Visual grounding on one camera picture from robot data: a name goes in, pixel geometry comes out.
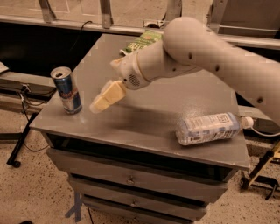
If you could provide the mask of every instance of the energy drink can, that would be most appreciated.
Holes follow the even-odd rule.
[[[81,98],[71,69],[60,66],[52,70],[52,80],[58,89],[63,107],[68,114],[81,111]]]

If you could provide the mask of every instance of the gray table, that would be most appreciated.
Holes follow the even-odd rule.
[[[48,155],[69,173],[88,206],[151,223],[198,220],[207,203],[226,191],[224,183],[249,169],[249,155],[242,133],[183,147],[175,124],[181,116],[238,114],[235,92],[200,71],[128,91],[116,105],[92,114],[89,104],[109,79],[117,78],[109,62],[120,58],[119,49],[133,39],[102,35],[73,71],[83,110],[67,115],[56,94],[31,128],[44,135],[52,147]]]

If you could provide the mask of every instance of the gray drawer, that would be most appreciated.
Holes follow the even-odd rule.
[[[134,221],[144,221],[147,223],[155,224],[179,224],[179,223],[192,223],[189,220],[180,219],[164,215],[161,213],[153,213],[137,208],[131,208],[129,206],[123,206],[117,203],[109,202],[102,199],[92,199],[86,196],[81,198],[85,206],[93,208],[94,210],[103,211],[104,213],[116,214]]]
[[[175,172],[63,150],[49,149],[47,154],[56,166],[65,172],[169,193],[188,199],[215,202],[227,190],[226,184],[211,179],[189,177]]]
[[[192,221],[198,221],[206,214],[205,208],[187,204],[186,201],[181,202],[170,198],[160,198],[151,193],[123,189],[119,186],[81,178],[69,177],[68,181],[71,187],[78,193],[112,200],[130,207],[140,207]]]

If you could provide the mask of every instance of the cabinet top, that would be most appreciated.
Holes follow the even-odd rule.
[[[121,58],[119,50],[135,37],[103,34],[73,71],[82,110],[68,115],[56,93],[31,124],[33,130],[109,144],[167,157],[183,158],[236,169],[249,168],[244,135],[190,146],[175,136],[181,116],[195,117],[233,112],[238,114],[235,91],[212,74],[198,73],[160,79],[131,91],[100,114],[88,106],[111,78],[117,78],[109,62]]]

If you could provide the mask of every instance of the white bottle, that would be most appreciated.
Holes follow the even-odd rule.
[[[232,138],[242,129],[252,127],[254,120],[237,117],[227,112],[194,118],[181,118],[176,127],[178,142],[182,145],[200,144],[218,139]]]

